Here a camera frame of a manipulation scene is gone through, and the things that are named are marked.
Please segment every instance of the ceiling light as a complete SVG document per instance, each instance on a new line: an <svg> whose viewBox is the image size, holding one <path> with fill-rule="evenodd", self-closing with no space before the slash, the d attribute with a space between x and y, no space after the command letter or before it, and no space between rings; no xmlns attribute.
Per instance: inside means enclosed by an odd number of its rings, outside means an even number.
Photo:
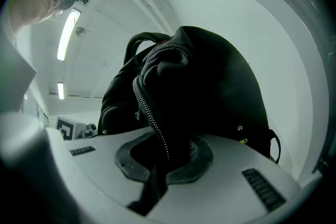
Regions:
<svg viewBox="0 0 336 224"><path fill-rule="evenodd" d="M69 39L70 39L72 30L79 18L79 15L80 15L80 10L73 8L71 9L67 20L65 21L63 31L61 34L61 38L58 44L58 51L57 51L58 60L64 61L65 59L65 53L67 52Z"/></svg>
<svg viewBox="0 0 336 224"><path fill-rule="evenodd" d="M57 83L58 88L58 97L63 100L64 99L64 88L63 88L63 82Z"/></svg>

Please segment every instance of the black backpack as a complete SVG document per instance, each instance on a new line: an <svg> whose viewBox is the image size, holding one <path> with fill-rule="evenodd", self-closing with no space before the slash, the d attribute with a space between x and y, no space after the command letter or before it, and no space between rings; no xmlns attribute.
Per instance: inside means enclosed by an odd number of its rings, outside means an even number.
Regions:
<svg viewBox="0 0 336 224"><path fill-rule="evenodd" d="M136 55L145 40L155 45ZM129 41L124 66L103 97L98 134L121 134L149 124L155 132L161 125L172 137L163 139L164 147L189 135L209 133L270 157L270 141L275 138L279 161L280 142L268 127L249 64L226 39L198 27L180 27L173 37L141 33Z"/></svg>

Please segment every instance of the zipper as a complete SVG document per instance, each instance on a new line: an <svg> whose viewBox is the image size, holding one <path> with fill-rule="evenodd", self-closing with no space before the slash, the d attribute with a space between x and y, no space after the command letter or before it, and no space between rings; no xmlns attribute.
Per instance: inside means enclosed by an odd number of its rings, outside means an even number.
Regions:
<svg viewBox="0 0 336 224"><path fill-rule="evenodd" d="M180 44L163 44L163 45L158 45L158 46L161 46L161 47L158 50L156 50L153 54L157 53L160 50L166 49L166 48L179 48L182 51L184 51L185 53L187 53L189 57L192 56L191 51L188 48L186 48L185 46L182 46Z"/></svg>
<svg viewBox="0 0 336 224"><path fill-rule="evenodd" d="M166 160L167 160L168 163L170 163L170 152L169 152L169 149L168 149L167 141L164 138L164 135L162 133L161 128L159 127L158 120L157 120L155 114L153 113L152 108L148 104L148 100L146 99L146 97L144 96L144 94L142 92L143 89L141 89L141 87L139 85L139 77L140 76L137 76L133 80L133 89L134 89L136 98L137 98L138 102L140 103L140 106L141 106L142 110L145 112L145 115L146 115L147 119L149 120L150 125L154 129L154 132L157 135L159 141L161 141L161 143L163 145L163 148L164 148Z"/></svg>

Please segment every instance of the gray panel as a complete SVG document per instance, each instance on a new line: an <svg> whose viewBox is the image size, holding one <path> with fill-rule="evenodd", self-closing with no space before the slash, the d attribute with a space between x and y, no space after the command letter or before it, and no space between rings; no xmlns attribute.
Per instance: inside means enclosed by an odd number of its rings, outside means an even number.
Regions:
<svg viewBox="0 0 336 224"><path fill-rule="evenodd" d="M72 156L73 160L102 192L118 203L127 206L139 199L143 184L127 179L115 164L114 159L117 150L124 143L149 131L151 131L151 128L147 127L124 134L66 141L66 147L69 150L75 150L93 146L96 149L95 151Z"/></svg>
<svg viewBox="0 0 336 224"><path fill-rule="evenodd" d="M214 162L201 179L171 185L148 218L164 223L245 223L267 214L241 174L258 169L279 193L289 199L298 185L279 166L239 142L200 135L214 151Z"/></svg>

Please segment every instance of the backpack handle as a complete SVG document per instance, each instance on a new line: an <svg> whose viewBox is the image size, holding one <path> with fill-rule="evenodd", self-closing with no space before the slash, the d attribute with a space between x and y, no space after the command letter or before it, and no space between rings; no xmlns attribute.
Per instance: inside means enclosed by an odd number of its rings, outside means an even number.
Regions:
<svg viewBox="0 0 336 224"><path fill-rule="evenodd" d="M271 129L268 130L270 135L271 135L271 140L273 138L275 138L275 140L277 141L278 147L279 147L279 154L278 154L278 158L276 159L275 163L278 164L279 160L280 160L280 155L281 155L281 144L280 144L280 139L279 137L275 134L275 132Z"/></svg>
<svg viewBox="0 0 336 224"><path fill-rule="evenodd" d="M130 39L126 47L126 53L124 58L124 64L131 60L137 53L138 47L143 41L152 41L155 44L159 44L170 39L170 36L161 33L149 33L143 32L135 35Z"/></svg>

